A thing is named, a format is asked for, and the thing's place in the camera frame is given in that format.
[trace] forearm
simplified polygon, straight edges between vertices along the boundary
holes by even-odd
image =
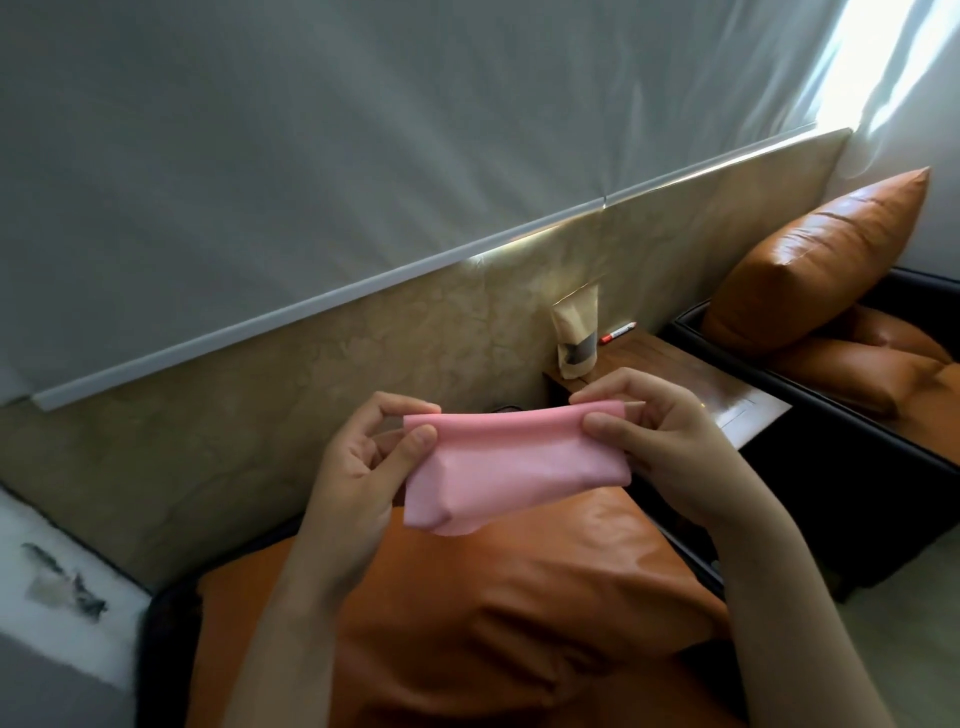
[[[304,599],[300,585],[287,577],[280,577],[257,625],[225,728],[326,726],[334,614]]]
[[[893,726],[786,511],[711,536],[752,725]]]

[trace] pink cloth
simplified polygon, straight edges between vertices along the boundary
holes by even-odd
[[[588,412],[624,417],[622,401],[491,415],[408,415],[409,432],[437,428],[437,446],[407,478],[403,523],[470,533],[511,511],[591,488],[630,484],[626,455],[581,429]]]

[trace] right hand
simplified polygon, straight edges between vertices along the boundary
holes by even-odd
[[[626,450],[670,506],[707,530],[743,527],[782,509],[692,392],[659,377],[618,369],[570,404],[626,395],[627,419],[593,412],[584,431]]]

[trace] white floor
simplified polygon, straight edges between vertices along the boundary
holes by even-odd
[[[960,726],[960,527],[840,613],[900,728]]]

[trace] wooden tabletop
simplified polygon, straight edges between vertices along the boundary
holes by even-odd
[[[693,392],[737,448],[790,409],[785,401],[637,329],[599,347],[596,366],[588,374],[564,379],[555,365],[546,375],[572,393],[620,367],[659,376]]]

